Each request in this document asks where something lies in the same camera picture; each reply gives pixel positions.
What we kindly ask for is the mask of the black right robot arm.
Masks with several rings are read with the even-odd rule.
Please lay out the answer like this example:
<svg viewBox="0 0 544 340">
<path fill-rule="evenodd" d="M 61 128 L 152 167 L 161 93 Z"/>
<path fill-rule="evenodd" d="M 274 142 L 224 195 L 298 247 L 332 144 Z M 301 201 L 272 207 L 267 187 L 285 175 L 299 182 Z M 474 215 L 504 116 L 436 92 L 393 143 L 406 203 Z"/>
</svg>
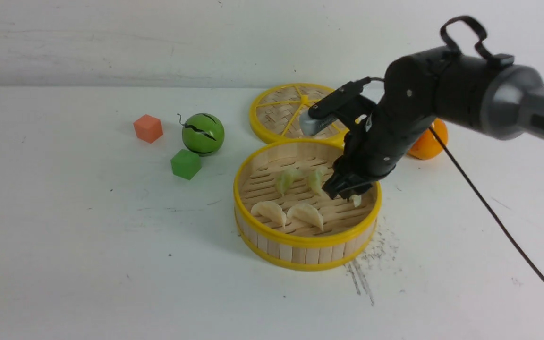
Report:
<svg viewBox="0 0 544 340">
<path fill-rule="evenodd" d="M 473 17 L 454 17 L 477 35 L 477 56 L 466 56 L 440 29 L 443 46 L 393 61 L 380 78 L 379 102 L 363 95 L 373 77 L 350 81 L 319 101 L 309 116 L 323 125 L 338 119 L 349 131 L 323 190 L 348 199 L 388 176 L 435 119 L 497 140 L 529 133 L 544 140 L 544 82 L 509 54 L 489 52 L 485 28 Z"/>
</svg>

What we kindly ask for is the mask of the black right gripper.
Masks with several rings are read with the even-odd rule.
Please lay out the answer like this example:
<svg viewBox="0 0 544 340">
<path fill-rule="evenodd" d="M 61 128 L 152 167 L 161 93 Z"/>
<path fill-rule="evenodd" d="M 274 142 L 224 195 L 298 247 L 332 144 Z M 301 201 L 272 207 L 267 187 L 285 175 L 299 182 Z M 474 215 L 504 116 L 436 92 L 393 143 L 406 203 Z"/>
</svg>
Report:
<svg viewBox="0 0 544 340">
<path fill-rule="evenodd" d="M 323 190 L 349 200 L 384 179 L 435 119 L 435 85 L 389 86 L 367 118 L 346 134 Z"/>
</svg>

